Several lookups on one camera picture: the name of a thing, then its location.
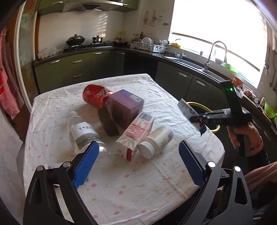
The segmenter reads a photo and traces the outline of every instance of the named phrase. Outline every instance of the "yellow ring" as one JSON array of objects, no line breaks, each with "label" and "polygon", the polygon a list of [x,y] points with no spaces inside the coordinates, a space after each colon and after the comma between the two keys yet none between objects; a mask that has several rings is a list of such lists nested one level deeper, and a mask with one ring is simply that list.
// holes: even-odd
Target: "yellow ring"
[{"label": "yellow ring", "polygon": [[[196,103],[196,102],[187,102],[187,104],[190,105],[190,106],[197,106],[197,107],[199,107],[199,108],[202,108],[202,109],[204,109],[206,112],[211,112],[211,110],[210,110],[209,108],[207,108],[206,106],[201,105],[201,104],[199,104],[199,103]],[[216,125],[216,128],[215,128],[214,130],[211,130],[211,132],[213,132],[213,133],[215,134],[216,132],[219,131],[219,129],[220,129],[220,125]]]}]

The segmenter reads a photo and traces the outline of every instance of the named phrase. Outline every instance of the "silver bolt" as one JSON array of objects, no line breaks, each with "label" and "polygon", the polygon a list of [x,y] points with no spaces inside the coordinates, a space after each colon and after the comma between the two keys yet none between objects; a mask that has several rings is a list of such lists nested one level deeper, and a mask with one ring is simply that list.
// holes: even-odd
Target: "silver bolt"
[{"label": "silver bolt", "polygon": [[37,171],[41,171],[41,170],[43,170],[43,166],[38,166]]},{"label": "silver bolt", "polygon": [[64,167],[64,168],[70,167],[70,162],[64,162],[64,163],[63,163],[63,167]]},{"label": "silver bolt", "polygon": [[241,169],[238,166],[235,166],[235,171],[240,172]]},{"label": "silver bolt", "polygon": [[210,162],[208,162],[208,166],[213,168],[216,166],[216,164],[214,162],[210,161]]}]

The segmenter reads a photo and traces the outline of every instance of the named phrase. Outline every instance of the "bracelet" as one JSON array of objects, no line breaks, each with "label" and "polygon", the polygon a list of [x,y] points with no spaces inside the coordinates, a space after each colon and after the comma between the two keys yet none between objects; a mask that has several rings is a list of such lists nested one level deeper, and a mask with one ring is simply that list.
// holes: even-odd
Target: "bracelet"
[{"label": "bracelet", "polygon": [[262,139],[262,137],[261,137],[261,142],[260,142],[256,147],[251,148],[250,151],[253,151],[254,149],[260,147],[262,143],[263,143],[263,139]]}]

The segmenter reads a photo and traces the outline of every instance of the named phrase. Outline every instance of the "white pill bottle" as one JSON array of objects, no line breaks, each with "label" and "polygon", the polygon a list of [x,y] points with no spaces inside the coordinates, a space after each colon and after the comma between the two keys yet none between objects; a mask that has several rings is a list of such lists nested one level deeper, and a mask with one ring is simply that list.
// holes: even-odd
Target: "white pill bottle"
[{"label": "white pill bottle", "polygon": [[151,159],[154,155],[159,154],[172,138],[172,130],[166,126],[160,126],[150,133],[137,148],[141,156]]}]

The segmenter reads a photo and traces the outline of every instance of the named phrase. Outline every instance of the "dish rack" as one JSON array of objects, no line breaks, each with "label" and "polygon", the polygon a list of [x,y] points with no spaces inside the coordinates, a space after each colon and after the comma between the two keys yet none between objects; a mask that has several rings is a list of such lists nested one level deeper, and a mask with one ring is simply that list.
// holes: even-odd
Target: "dish rack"
[{"label": "dish rack", "polygon": [[154,44],[148,44],[143,42],[134,42],[134,43],[136,44],[137,49],[142,49],[150,52],[164,53],[167,48],[162,45],[154,45]]}]

